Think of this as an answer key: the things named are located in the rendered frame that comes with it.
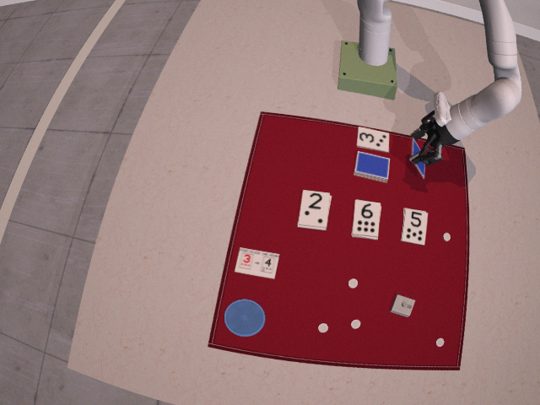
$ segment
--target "blue circle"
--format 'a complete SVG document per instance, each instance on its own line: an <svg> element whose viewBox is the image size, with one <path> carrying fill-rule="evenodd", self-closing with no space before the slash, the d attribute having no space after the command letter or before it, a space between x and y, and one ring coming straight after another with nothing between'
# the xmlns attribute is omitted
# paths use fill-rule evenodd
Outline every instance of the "blue circle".
<svg viewBox="0 0 540 405"><path fill-rule="evenodd" d="M243 338L258 334L265 320L262 307L251 300L237 300L225 311L225 325L236 336Z"/></svg>

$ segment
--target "floor tile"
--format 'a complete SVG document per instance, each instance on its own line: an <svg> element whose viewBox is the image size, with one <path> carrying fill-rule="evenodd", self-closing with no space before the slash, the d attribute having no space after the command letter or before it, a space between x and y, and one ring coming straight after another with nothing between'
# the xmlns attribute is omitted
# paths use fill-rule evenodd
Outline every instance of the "floor tile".
<svg viewBox="0 0 540 405"><path fill-rule="evenodd" d="M0 404L34 405L43 353L0 334Z"/></svg>
<svg viewBox="0 0 540 405"><path fill-rule="evenodd" d="M54 13L63 0L33 0L27 3L20 3L17 9L11 14L11 19L28 17L30 15L44 15Z"/></svg>
<svg viewBox="0 0 540 405"><path fill-rule="evenodd" d="M0 207L32 133L30 129L0 128Z"/></svg>
<svg viewBox="0 0 540 405"><path fill-rule="evenodd" d="M0 28L0 63L16 63L51 15L9 19Z"/></svg>
<svg viewBox="0 0 540 405"><path fill-rule="evenodd" d="M97 381L45 355L35 405L156 405L157 401Z"/></svg>
<svg viewBox="0 0 540 405"><path fill-rule="evenodd" d="M131 136L129 135L111 134L90 185L88 196L84 201L75 237L92 242L96 241L116 175L120 170L130 140Z"/></svg>
<svg viewBox="0 0 540 405"><path fill-rule="evenodd" d="M70 243L66 236L8 222L0 245L2 333L45 350Z"/></svg>
<svg viewBox="0 0 540 405"><path fill-rule="evenodd" d="M0 127L35 128L72 61L18 63L0 89Z"/></svg>
<svg viewBox="0 0 540 405"><path fill-rule="evenodd" d="M108 134L47 131L11 219L72 236Z"/></svg>
<svg viewBox="0 0 540 405"><path fill-rule="evenodd" d="M8 19L18 6L18 4L9 4L8 6L0 7L0 20Z"/></svg>
<svg viewBox="0 0 540 405"><path fill-rule="evenodd" d="M94 243L73 240L52 317L46 352L68 361L78 308L94 252Z"/></svg>
<svg viewBox="0 0 540 405"><path fill-rule="evenodd" d="M94 8L94 7L110 7L115 0L64 0L62 5L57 8L59 11L68 11L68 10L80 10L81 8Z"/></svg>
<svg viewBox="0 0 540 405"><path fill-rule="evenodd" d="M520 55L540 59L540 42L526 36L517 35L517 50Z"/></svg>
<svg viewBox="0 0 540 405"><path fill-rule="evenodd" d="M167 24L163 34L161 34L152 54L170 55L198 4L199 0L185 0L180 4L172 20Z"/></svg>
<svg viewBox="0 0 540 405"><path fill-rule="evenodd" d="M169 59L169 55L156 55L148 58L137 78L137 82L135 82L132 91L127 97L126 104L121 109L112 130L113 132L132 134L135 131L144 106L158 81L167 59Z"/></svg>
<svg viewBox="0 0 540 405"><path fill-rule="evenodd" d="M4 63L0 65L0 89L3 84L8 80L9 75L14 70L16 63Z"/></svg>
<svg viewBox="0 0 540 405"><path fill-rule="evenodd" d="M21 62L74 59L108 7L54 13L21 57Z"/></svg>
<svg viewBox="0 0 540 405"><path fill-rule="evenodd" d="M525 68L526 77L529 79L537 114L540 115L540 60L521 55L521 61Z"/></svg>
<svg viewBox="0 0 540 405"><path fill-rule="evenodd" d="M49 128L112 131L146 59L146 56L89 57L69 87Z"/></svg>
<svg viewBox="0 0 540 405"><path fill-rule="evenodd" d="M90 56L149 55L177 8L177 2L124 4Z"/></svg>

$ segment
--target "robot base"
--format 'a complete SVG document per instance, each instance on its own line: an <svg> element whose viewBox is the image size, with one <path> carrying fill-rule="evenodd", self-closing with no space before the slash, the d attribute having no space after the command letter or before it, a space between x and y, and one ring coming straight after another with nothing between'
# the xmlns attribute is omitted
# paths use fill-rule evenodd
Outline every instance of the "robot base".
<svg viewBox="0 0 540 405"><path fill-rule="evenodd" d="M358 42L342 40L337 88L394 100L397 91L396 50L390 48L384 65L371 66L360 59Z"/></svg>

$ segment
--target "red cloth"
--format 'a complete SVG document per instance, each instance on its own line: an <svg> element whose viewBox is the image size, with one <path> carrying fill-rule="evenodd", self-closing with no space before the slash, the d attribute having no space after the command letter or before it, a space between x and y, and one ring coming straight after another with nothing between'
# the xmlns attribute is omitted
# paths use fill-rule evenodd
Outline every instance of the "red cloth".
<svg viewBox="0 0 540 405"><path fill-rule="evenodd" d="M459 370L469 246L465 150L445 146L424 180L408 160L411 137L390 134L386 154L357 148L355 125L261 113L209 347L322 365ZM390 158L387 183L354 175L359 150ZM332 195L326 231L298 228L302 190ZM351 236L355 199L381 203L378 240ZM404 208L428 213L425 246L401 242ZM241 247L278 253L275 279L235 273ZM391 313L397 294L416 300L410 317ZM224 322L241 299L265 312L251 337ZM322 323L328 332L319 332Z"/></svg>

